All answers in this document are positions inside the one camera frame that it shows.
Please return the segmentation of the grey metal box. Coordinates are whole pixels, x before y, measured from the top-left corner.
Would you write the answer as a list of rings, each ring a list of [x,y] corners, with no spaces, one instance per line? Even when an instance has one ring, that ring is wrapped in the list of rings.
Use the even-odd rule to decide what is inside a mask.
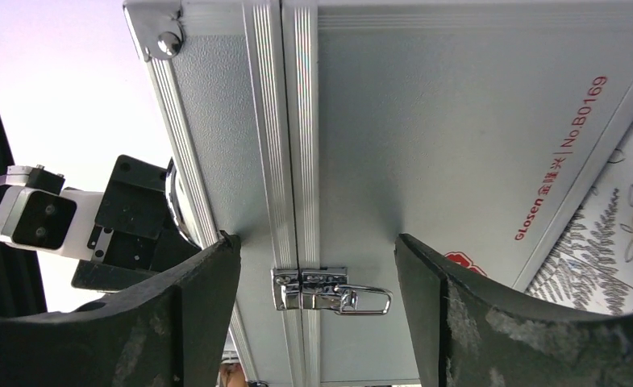
[[[271,386],[414,384],[394,240],[526,288],[633,119],[633,1],[127,1],[230,332]]]

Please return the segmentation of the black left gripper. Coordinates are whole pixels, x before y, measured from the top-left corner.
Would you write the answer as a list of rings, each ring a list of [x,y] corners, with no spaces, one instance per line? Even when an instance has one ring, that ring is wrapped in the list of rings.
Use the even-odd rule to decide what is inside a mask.
[[[170,168],[119,156],[86,243],[92,255],[77,264],[72,287],[120,291],[197,254],[171,215],[172,190]]]

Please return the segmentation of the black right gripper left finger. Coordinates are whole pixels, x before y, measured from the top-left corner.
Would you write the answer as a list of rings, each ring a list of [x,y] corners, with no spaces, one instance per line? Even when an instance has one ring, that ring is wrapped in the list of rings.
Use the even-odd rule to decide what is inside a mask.
[[[239,236],[70,313],[0,318],[0,386],[213,386]]]

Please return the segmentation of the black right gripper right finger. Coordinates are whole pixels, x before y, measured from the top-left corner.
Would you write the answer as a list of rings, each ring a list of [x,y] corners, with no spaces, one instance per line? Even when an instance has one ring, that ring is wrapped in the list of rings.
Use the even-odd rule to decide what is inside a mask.
[[[394,258],[424,386],[633,386],[633,314],[533,298],[412,235]]]

